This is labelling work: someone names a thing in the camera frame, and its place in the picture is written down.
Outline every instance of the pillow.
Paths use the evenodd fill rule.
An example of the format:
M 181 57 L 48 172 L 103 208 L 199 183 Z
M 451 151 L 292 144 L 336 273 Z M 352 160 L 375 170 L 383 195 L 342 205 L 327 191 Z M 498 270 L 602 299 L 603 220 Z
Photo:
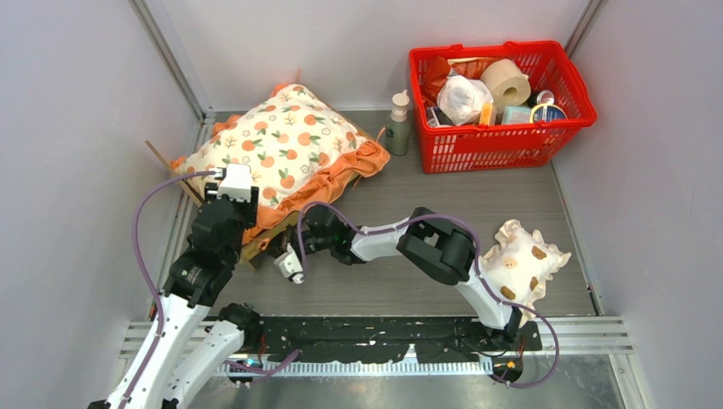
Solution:
M 389 161 L 376 142 L 320 101 L 306 87 L 287 85 L 243 116 L 215 124 L 211 139 L 189 158 L 172 163 L 177 173 L 248 164 L 259 189 L 257 228 L 245 242 L 311 200 L 334 201 L 357 174 L 371 176 Z M 207 178 L 189 183 L 204 191 Z
M 482 257 L 490 284 L 508 300 L 534 308 L 532 303 L 545 296 L 552 273 L 567 264 L 571 253 L 546 244 L 539 230 L 528 233 L 518 220 L 505 222 L 495 239 L 500 243 Z M 520 326 L 534 317 L 523 310 Z

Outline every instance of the toilet paper roll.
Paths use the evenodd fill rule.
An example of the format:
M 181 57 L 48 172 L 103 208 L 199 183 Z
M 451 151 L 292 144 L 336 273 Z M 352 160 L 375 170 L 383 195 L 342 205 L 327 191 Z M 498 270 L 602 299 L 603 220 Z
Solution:
M 503 111 L 505 107 L 522 105 L 529 98 L 529 81 L 512 60 L 492 63 L 480 79 L 495 99 L 497 112 Z

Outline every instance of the small box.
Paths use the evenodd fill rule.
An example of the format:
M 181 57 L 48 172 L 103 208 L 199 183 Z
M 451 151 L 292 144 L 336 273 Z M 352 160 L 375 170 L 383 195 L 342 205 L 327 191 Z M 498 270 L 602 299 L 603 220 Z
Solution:
M 532 110 L 528 107 L 506 107 L 505 114 L 502 115 L 502 124 L 529 124 L 530 115 Z
M 494 125 L 497 119 L 497 109 L 495 104 L 485 103 L 482 105 L 482 111 L 479 113 L 480 125 Z

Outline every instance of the black metal plate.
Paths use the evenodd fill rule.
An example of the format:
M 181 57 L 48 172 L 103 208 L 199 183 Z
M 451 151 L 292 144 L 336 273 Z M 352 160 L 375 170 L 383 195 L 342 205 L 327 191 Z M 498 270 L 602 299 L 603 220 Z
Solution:
M 415 345 L 419 363 L 478 360 L 475 351 L 500 352 L 487 343 L 472 318 L 454 317 L 262 317 L 266 353 L 273 361 L 300 349 L 299 361 L 384 363 L 401 360 Z M 542 349 L 537 324 L 518 331 L 510 350 Z

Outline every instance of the cable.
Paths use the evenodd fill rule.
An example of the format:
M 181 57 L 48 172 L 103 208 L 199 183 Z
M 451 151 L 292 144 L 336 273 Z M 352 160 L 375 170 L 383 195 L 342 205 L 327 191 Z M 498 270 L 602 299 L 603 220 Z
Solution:
M 274 375 L 278 371 L 283 370 L 287 366 L 291 365 L 291 363 L 298 357 L 299 350 L 294 349 L 293 352 L 291 352 L 276 368 L 270 370 L 270 371 L 264 371 L 263 369 L 254 368 L 248 365 L 240 364 L 238 362 L 233 362 L 232 360 L 226 360 L 223 363 L 228 364 L 234 368 L 243 369 L 244 371 L 256 373 L 258 375 L 263 375 L 263 377 L 260 377 L 259 379 L 254 379 L 253 382 L 265 382 L 267 379 L 271 377 L 271 375 Z
M 153 279 L 151 279 L 151 274 L 148 272 L 148 269 L 146 268 L 146 263 L 143 261 L 143 255 L 141 254 L 141 244 L 138 241 L 138 222 L 141 220 L 141 211 L 143 210 L 143 206 L 146 204 L 146 202 L 148 202 L 148 200 L 153 195 L 155 195 L 159 190 L 163 189 L 164 187 L 173 185 L 179 181 L 184 181 L 186 179 L 190 179 L 192 177 L 210 176 L 210 175 L 214 175 L 214 174 L 216 174 L 215 171 L 208 170 L 208 171 L 194 172 L 194 173 L 188 173 L 186 175 L 172 177 L 171 179 L 156 185 L 153 189 L 151 189 L 150 192 L 146 193 L 146 196 L 144 196 L 143 199 L 141 199 L 141 203 L 139 203 L 138 207 L 136 207 L 136 213 L 133 215 L 133 222 L 130 225 L 130 236 L 131 236 L 131 240 L 133 241 L 133 252 L 136 254 L 136 261 L 138 262 L 138 268 L 141 269 L 141 275 L 143 276 L 143 280 L 146 282 L 146 286 L 148 287 L 148 290 L 151 291 L 151 296 L 153 296 L 153 302 L 156 304 L 156 309 L 157 309 L 156 319 L 158 320 L 158 325 L 156 326 L 156 336 L 153 338 L 153 341 L 151 342 L 151 347 L 148 349 L 146 356 L 143 357 L 143 361 L 141 361 L 141 364 L 138 366 L 138 371 L 136 371 L 136 375 L 134 375 L 133 378 L 130 380 L 130 383 L 128 384 L 128 388 L 125 389 L 125 393 L 123 394 L 123 399 L 120 401 L 119 409 L 125 408 L 125 404 L 126 404 L 126 402 L 128 402 L 128 397 L 130 396 L 130 394 L 133 393 L 133 389 L 138 384 L 138 380 L 141 378 L 143 371 L 146 369 L 148 362 L 151 360 L 151 357 L 153 356 L 153 352 L 156 350 L 156 347 L 158 347 L 158 343 L 160 341 L 161 334 L 163 334 L 163 324 L 165 322 L 163 305 L 161 305 L 161 303 L 160 303 L 160 295 L 158 293 L 158 290 L 156 289 L 155 284 L 153 283 Z
M 555 329 L 552 328 L 552 324 L 550 324 L 550 321 L 548 321 L 547 318 L 545 318 L 545 316 L 543 316 L 542 314 L 538 314 L 536 311 L 534 311 L 534 309 L 532 309 L 526 305 L 503 300 L 502 298 L 498 297 L 492 291 L 492 288 L 490 288 L 489 284 L 487 283 L 487 280 L 485 280 L 484 277 L 482 276 L 482 267 L 480 267 L 480 265 L 479 265 L 479 259 L 482 256 L 482 254 L 481 254 L 482 241 L 479 239 L 479 236 L 477 236 L 477 234 L 474 232 L 474 230 L 467 225 L 467 223 L 461 221 L 457 217 L 431 214 L 431 215 L 422 215 L 422 216 L 413 217 L 405 222 L 402 222 L 402 223 L 394 226 L 393 228 L 381 228 L 378 230 L 362 231 L 360 228 L 358 228 L 356 225 L 354 225 L 354 223 L 352 223 L 348 217 L 346 217 L 344 214 L 342 214 L 342 212 L 339 211 L 339 209 L 335 208 L 334 206 L 332 206 L 328 203 L 320 202 L 320 201 L 309 202 L 301 209 L 301 215 L 299 216 L 298 224 L 297 224 L 297 238 L 298 238 L 298 242 L 299 242 L 299 251 L 301 252 L 301 264 L 302 264 L 302 268 L 304 269 L 304 271 L 308 271 L 308 270 L 307 270 L 306 252 L 304 251 L 304 246 L 301 245 L 304 242 L 303 237 L 302 237 L 302 232 L 301 232 L 301 228 L 302 228 L 301 225 L 302 225 L 302 222 L 304 221 L 304 214 L 306 213 L 306 210 L 309 207 L 315 206 L 315 205 L 322 205 L 322 206 L 329 208 L 329 210 L 333 211 L 334 214 L 339 216 L 339 218 L 342 219 L 352 230 L 354 230 L 355 232 L 357 232 L 359 234 L 363 234 L 363 235 L 391 233 L 391 232 L 395 232 L 396 230 L 398 230 L 400 228 L 409 226 L 410 224 L 413 224 L 416 222 L 421 222 L 423 220 L 430 220 L 430 219 L 449 220 L 449 221 L 456 223 L 457 225 L 467 229 L 467 231 L 474 238 L 474 242 L 475 242 L 475 262 L 472 265 L 474 266 L 476 276 L 482 282 L 482 286 L 484 287 L 484 290 L 486 290 L 486 292 L 489 294 L 489 296 L 492 297 L 492 299 L 495 300 L 497 303 L 500 303 L 502 305 L 507 305 L 510 307 L 521 308 L 525 311 L 529 311 L 532 314 L 534 314 L 543 323 L 545 323 L 545 325 L 547 325 L 547 328 L 550 329 L 550 334 L 552 335 L 552 340 L 555 345 L 555 360 L 552 363 L 552 367 L 550 368 L 550 371 L 544 377 L 542 377 L 541 379 L 539 379 L 535 382 L 532 382 L 532 383 L 511 383 L 509 386 L 511 386 L 513 388 L 523 389 L 523 388 L 532 388 L 534 386 L 541 385 L 544 382 L 546 382 L 547 379 L 549 379 L 553 375 L 553 373 L 558 369 L 558 364 L 560 361 L 560 342 L 558 340 L 557 332 L 555 332 Z M 495 374 L 493 374 L 492 377 L 497 382 L 506 383 L 506 381 L 502 377 L 498 377 Z
M 470 348 L 474 349 L 475 352 L 477 352 L 477 353 L 480 354 L 481 356 L 486 356 L 486 357 L 488 357 L 488 358 L 500 358 L 502 355 L 504 355 L 504 354 L 506 354 L 506 353 L 508 353 L 508 352 L 510 351 L 510 349 L 507 348 L 507 349 L 505 349 L 504 351 L 502 351 L 500 354 L 491 355 L 491 354 L 486 354 L 486 353 L 484 353 L 483 351 L 477 349 L 477 347 L 475 347 L 475 346 L 472 345 L 471 343 L 467 342 L 467 340 L 464 339 L 464 338 L 462 338 L 462 342 L 463 342 L 463 343 L 466 343 L 467 345 L 469 345 Z

